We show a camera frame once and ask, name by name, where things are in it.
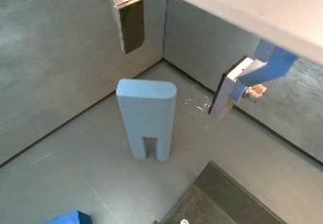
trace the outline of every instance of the screw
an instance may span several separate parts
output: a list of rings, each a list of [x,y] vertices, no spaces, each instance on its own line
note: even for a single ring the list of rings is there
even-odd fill
[[[254,103],[264,97],[268,87],[264,84],[257,84],[246,88],[242,98],[249,98]]]

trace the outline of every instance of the light blue block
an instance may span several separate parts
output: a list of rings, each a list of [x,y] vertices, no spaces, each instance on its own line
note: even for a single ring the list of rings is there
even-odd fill
[[[122,79],[117,96],[134,158],[149,156],[147,138],[157,138],[157,158],[170,159],[177,87],[167,81]]]
[[[93,224],[93,220],[90,215],[73,211],[45,222],[45,224]]]

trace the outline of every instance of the floor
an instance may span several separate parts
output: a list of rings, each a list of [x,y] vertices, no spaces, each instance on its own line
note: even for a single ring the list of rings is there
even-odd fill
[[[173,155],[131,157],[115,95],[0,169],[0,220],[42,223],[79,209],[94,224],[161,220],[214,161],[288,223],[322,223],[322,166],[233,110],[207,115],[211,94],[166,62],[141,78],[175,83]]]

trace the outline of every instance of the gray wall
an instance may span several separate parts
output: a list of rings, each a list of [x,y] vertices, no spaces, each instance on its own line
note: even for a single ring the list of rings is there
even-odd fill
[[[0,163],[162,59],[166,6],[125,55],[109,0],[0,0]]]
[[[165,58],[214,91],[223,72],[254,55],[260,40],[182,0],[170,0]]]
[[[165,58],[215,91],[234,63],[253,58],[261,38],[181,0],[170,0],[166,28]],[[323,68],[301,59],[266,86],[257,104],[238,106],[323,162]]]

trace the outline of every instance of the white ledge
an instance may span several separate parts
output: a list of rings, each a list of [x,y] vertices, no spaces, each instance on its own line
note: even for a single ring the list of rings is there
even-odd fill
[[[322,0],[185,0],[323,65]]]

